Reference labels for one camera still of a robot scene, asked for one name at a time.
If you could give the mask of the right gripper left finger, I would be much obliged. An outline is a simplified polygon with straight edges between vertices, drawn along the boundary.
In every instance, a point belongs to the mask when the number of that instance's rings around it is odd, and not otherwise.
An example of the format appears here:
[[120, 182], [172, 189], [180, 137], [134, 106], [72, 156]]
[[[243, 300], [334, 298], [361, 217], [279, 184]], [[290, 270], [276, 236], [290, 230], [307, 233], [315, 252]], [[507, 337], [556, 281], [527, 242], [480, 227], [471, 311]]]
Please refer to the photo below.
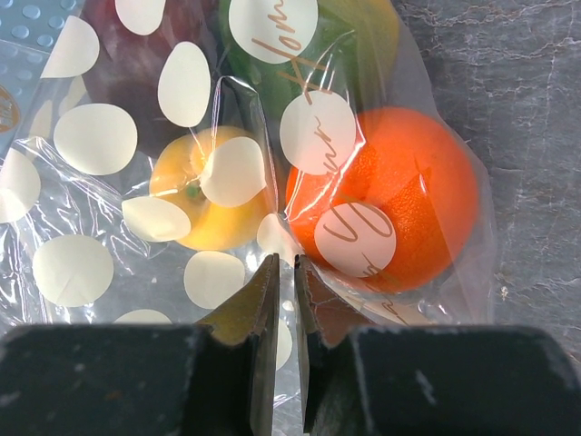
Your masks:
[[29, 325], [1, 341], [4, 435], [268, 435], [280, 260], [192, 324]]

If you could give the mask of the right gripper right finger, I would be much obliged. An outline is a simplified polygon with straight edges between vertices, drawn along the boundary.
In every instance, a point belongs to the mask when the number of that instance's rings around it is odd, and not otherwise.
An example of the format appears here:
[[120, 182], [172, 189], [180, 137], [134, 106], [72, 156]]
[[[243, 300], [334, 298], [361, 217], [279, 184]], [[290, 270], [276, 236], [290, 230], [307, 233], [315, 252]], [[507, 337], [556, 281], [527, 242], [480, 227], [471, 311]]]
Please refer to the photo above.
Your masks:
[[295, 260], [303, 430], [310, 435], [577, 435], [580, 382], [525, 326], [380, 325]]

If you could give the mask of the orange fake orange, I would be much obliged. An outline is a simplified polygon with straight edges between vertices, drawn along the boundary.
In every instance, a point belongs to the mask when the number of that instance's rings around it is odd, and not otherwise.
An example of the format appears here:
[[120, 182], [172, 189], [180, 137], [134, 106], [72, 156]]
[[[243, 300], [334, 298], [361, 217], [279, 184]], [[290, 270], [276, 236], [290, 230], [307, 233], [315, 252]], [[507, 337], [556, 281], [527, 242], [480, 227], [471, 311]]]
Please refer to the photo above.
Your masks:
[[293, 168], [287, 217], [316, 263], [375, 292], [406, 292], [443, 273], [479, 216], [466, 148], [433, 118], [387, 106], [358, 116], [354, 158], [336, 173]]

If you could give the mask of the yellow orange fake fruit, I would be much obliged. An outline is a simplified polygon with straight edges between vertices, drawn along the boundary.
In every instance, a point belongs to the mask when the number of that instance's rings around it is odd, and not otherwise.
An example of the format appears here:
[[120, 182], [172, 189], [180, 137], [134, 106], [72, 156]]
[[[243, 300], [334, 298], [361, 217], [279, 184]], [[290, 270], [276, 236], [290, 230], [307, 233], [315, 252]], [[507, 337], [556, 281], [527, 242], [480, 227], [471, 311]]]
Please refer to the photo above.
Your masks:
[[181, 208], [187, 248], [230, 250], [256, 237], [269, 213], [262, 149], [236, 127], [209, 128], [172, 141], [153, 168], [150, 194]]

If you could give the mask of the clear polka dot zip bag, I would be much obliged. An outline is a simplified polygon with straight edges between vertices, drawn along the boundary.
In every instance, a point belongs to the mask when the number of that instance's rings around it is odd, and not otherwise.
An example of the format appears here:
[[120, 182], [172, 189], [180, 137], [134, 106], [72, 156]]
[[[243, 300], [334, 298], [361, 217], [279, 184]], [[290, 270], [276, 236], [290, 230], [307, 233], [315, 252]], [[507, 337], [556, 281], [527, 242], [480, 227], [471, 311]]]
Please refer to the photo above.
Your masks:
[[202, 416], [304, 396], [294, 261], [353, 314], [482, 323], [484, 165], [389, 1], [4, 1], [1, 330], [227, 323]]

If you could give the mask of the dark purple fake fruit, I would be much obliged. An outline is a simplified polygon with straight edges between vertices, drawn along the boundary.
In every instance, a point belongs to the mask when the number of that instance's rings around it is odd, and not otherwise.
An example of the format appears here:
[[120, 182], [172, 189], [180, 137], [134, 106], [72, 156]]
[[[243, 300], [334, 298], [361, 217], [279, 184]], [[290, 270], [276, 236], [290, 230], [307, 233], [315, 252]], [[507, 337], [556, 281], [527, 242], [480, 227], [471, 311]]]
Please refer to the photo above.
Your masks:
[[197, 44], [217, 64], [222, 50], [217, 40], [217, 1], [167, 1], [158, 28], [149, 35], [128, 30], [113, 1], [86, 1], [80, 17], [92, 26], [100, 41], [95, 65], [83, 75], [94, 103], [114, 104], [135, 121], [137, 149], [158, 157], [171, 141], [190, 132], [171, 123], [158, 103], [162, 68], [180, 42]]

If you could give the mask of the green orange fake mango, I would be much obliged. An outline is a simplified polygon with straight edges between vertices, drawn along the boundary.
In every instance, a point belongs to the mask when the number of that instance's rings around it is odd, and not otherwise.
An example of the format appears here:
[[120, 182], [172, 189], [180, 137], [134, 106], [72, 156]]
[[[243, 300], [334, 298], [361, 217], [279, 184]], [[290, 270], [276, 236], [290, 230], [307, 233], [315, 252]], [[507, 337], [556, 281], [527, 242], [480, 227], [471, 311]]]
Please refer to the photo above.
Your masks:
[[399, 42], [389, 1], [221, 1], [219, 26], [232, 71], [270, 119], [317, 91], [356, 111], [386, 98]]

